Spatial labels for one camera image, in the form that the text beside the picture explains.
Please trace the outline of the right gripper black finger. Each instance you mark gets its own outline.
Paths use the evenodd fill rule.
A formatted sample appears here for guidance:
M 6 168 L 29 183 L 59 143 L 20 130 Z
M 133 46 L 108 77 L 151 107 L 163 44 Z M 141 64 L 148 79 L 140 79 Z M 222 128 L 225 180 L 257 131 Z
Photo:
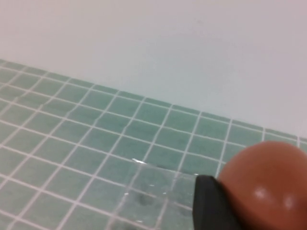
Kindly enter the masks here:
M 212 176 L 198 175 L 192 206 L 195 230 L 238 230 L 240 223 L 222 186 Z

